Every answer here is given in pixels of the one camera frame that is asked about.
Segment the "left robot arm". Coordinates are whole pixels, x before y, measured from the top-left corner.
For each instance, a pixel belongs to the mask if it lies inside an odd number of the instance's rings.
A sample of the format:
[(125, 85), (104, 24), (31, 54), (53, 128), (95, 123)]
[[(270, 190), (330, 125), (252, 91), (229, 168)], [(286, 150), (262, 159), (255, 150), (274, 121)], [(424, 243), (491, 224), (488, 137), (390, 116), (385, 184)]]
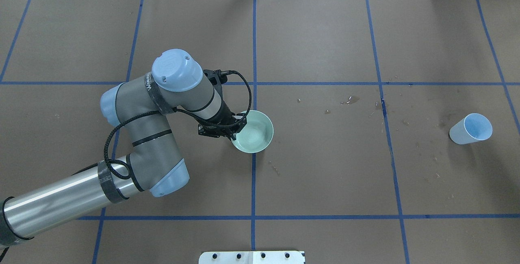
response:
[(1, 201), (1, 249), (9, 249), (141, 192), (162, 197), (189, 180), (171, 115), (199, 136), (234, 141), (249, 121), (251, 83), (238, 70), (205, 69), (183, 49), (160, 53), (143, 75), (102, 94), (111, 129), (102, 158), (76, 173)]

